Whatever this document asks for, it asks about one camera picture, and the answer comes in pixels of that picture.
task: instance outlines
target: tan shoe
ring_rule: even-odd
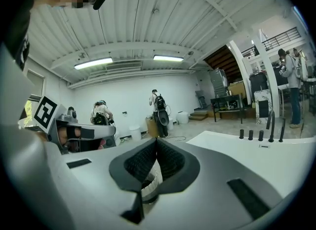
[[[297,125],[290,124],[290,128],[299,128],[299,127],[301,127],[301,124],[297,124]]]

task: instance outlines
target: white bin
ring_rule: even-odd
[[[140,141],[142,139],[142,134],[140,133],[139,125],[130,126],[129,131],[133,141]]]
[[[187,124],[189,123],[189,114],[187,112],[177,113],[177,120],[179,124]]]
[[[168,131],[173,130],[173,118],[169,118],[169,124],[167,125]]]

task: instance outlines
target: railing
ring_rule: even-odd
[[[290,42],[296,38],[301,37],[300,33],[297,31],[297,28],[294,27],[290,30],[287,30],[284,33],[281,33],[277,36],[274,36],[264,42],[262,42],[262,45],[265,47],[266,51],[271,50],[277,46],[281,46],[287,42]],[[243,57],[248,57],[248,59],[259,55],[259,52],[256,48],[256,46],[253,46],[249,49],[246,49],[245,51],[241,52]]]

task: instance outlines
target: fluorescent light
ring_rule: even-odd
[[[174,56],[155,55],[154,60],[156,60],[156,61],[169,61],[169,62],[182,62],[183,58],[174,57]]]
[[[109,58],[104,58],[104,59],[99,59],[99,60],[94,60],[94,61],[89,61],[89,62],[83,62],[80,64],[76,64],[75,65],[75,69],[76,70],[81,70],[81,69],[85,69],[88,67],[92,67],[92,66],[96,66],[96,65],[100,65],[100,64],[105,64],[105,63],[112,63],[113,60],[111,57]]]

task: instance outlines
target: white shirt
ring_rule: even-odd
[[[155,99],[157,98],[157,96],[155,94],[151,94],[150,98],[149,98],[149,105],[153,105],[153,112],[158,112],[158,110],[155,108]]]
[[[106,108],[105,105],[96,106],[91,111],[91,118],[95,117],[97,113],[101,113],[106,117],[106,114],[108,114],[109,117],[112,117],[112,112],[109,111],[108,108]]]

